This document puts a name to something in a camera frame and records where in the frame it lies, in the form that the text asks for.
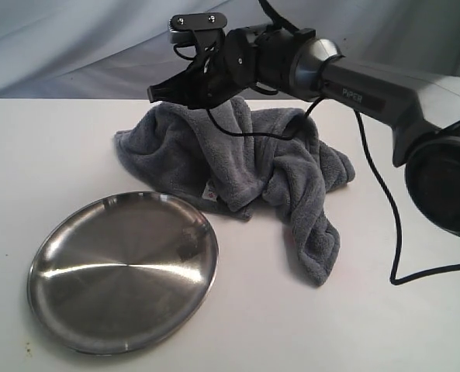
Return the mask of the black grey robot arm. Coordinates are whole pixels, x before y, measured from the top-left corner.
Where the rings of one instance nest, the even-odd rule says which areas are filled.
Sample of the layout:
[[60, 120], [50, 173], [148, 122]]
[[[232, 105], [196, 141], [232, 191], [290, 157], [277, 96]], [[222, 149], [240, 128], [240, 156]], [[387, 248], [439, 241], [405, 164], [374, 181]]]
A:
[[299, 100], [326, 98], [386, 124], [393, 164], [404, 167], [415, 206], [439, 228], [460, 236], [460, 77], [415, 74], [345, 57], [312, 29], [272, 24], [225, 33], [206, 26], [171, 28], [195, 58], [150, 86], [152, 102], [212, 109], [263, 84]]

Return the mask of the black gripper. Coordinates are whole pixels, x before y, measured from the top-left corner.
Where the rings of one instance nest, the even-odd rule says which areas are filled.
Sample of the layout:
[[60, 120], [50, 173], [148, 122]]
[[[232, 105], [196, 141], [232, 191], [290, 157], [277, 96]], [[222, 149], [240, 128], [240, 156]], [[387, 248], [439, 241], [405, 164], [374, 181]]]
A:
[[188, 109], [214, 109], [237, 95], [233, 81], [220, 55], [192, 62], [185, 70], [147, 89], [151, 103], [169, 102]]

